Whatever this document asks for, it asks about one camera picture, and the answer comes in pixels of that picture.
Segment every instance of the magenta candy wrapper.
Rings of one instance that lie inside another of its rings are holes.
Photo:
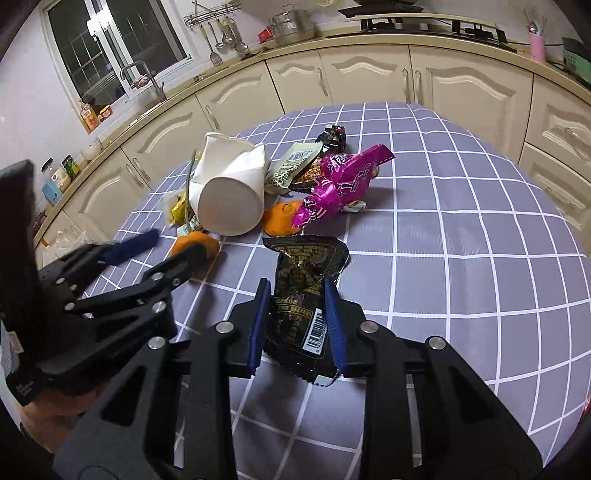
[[[393,158],[394,154],[385,145],[374,145],[358,155],[325,156],[320,165],[322,176],[316,179],[318,185],[298,208],[292,226],[302,228],[314,220],[332,218],[347,203],[361,200],[374,168]]]

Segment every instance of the green snack packet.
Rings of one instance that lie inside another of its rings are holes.
[[[267,173],[265,192],[289,192],[293,179],[318,156],[321,149],[322,142],[294,143],[281,157],[280,161]]]

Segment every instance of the faucet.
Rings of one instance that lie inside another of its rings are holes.
[[[125,67],[123,67],[121,69],[121,80],[126,80],[126,78],[123,74],[127,70],[131,70],[133,67],[137,67],[137,65],[141,65],[142,67],[144,67],[144,70],[146,71],[146,78],[152,82],[152,85],[154,85],[154,89],[156,90],[156,95],[158,96],[158,101],[165,102],[167,100],[167,98],[166,98],[166,94],[164,93],[164,90],[163,90],[164,82],[162,83],[162,85],[158,85],[158,83],[156,82],[156,79],[154,78],[155,72],[150,71],[150,69],[148,68],[148,65],[146,64],[145,61],[137,60],[137,61],[130,63],[129,65],[126,65]]]

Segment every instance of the cabinet handle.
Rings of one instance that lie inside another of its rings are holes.
[[[213,121],[213,126],[215,128],[217,128],[218,130],[220,130],[220,124],[217,122],[217,118],[216,116],[212,113],[212,109],[209,108],[209,105],[205,106],[205,111],[209,114],[209,116],[212,118]]]
[[[569,134],[571,137],[573,137],[575,140],[577,140],[579,143],[583,144],[585,146],[585,148],[591,149],[591,145],[589,145],[577,132],[575,132],[572,128],[570,127],[566,127],[564,129],[564,131]],[[585,159],[587,159],[587,161],[589,161],[589,155],[587,155],[586,152],[581,151],[579,148],[577,148],[576,146],[574,146],[574,149],[577,150],[579,152],[579,154],[582,157],[585,157]]]
[[[150,177],[150,175],[148,175],[148,173],[142,168],[142,166],[139,164],[138,159],[137,158],[132,158],[131,159],[131,163],[134,164],[134,167],[139,171],[139,173],[144,177],[145,181],[151,181],[152,178]]]
[[[423,87],[421,85],[421,70],[415,70],[414,76],[416,77],[417,81],[414,84],[414,94],[417,97],[417,102],[421,105],[423,104]]]
[[[329,93],[328,93],[328,90],[326,90],[326,84],[324,82],[324,75],[323,75],[322,69],[320,67],[318,67],[318,82],[320,83],[320,88],[322,88],[322,91],[324,92],[324,96],[328,97]]]
[[[404,90],[404,101],[408,104],[408,70],[402,69],[402,89]]]
[[[576,138],[577,140],[579,140],[581,143],[583,143],[585,146],[591,148],[591,145],[589,145],[577,132],[575,132],[572,128],[570,127],[566,127],[564,129],[565,132],[567,132],[571,137]]]
[[[128,163],[125,164],[125,169],[129,172],[129,174],[134,178],[135,182],[138,184],[139,187],[144,188],[144,183],[138,178],[138,176],[134,173],[133,168]]]

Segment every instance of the table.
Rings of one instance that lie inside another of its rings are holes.
[[[383,143],[396,154],[372,180],[367,210],[306,229],[347,243],[351,262],[341,295],[399,336],[450,341],[548,462],[576,427],[591,372],[591,268],[567,223],[496,149],[421,105],[309,109],[238,136],[264,142],[277,160],[331,123],[345,127],[352,153]],[[158,228],[161,243],[106,270],[89,294],[136,283],[167,256],[175,233],[157,202],[182,188],[187,168],[174,170],[115,237]],[[274,201],[268,197],[267,206]],[[226,319],[233,305],[254,296],[261,277],[274,278],[277,254],[264,248],[262,236],[258,227],[220,239],[221,252],[199,281],[174,292],[177,339]],[[230,384],[241,478],[357,478],[364,383],[313,387],[263,360],[255,377]]]

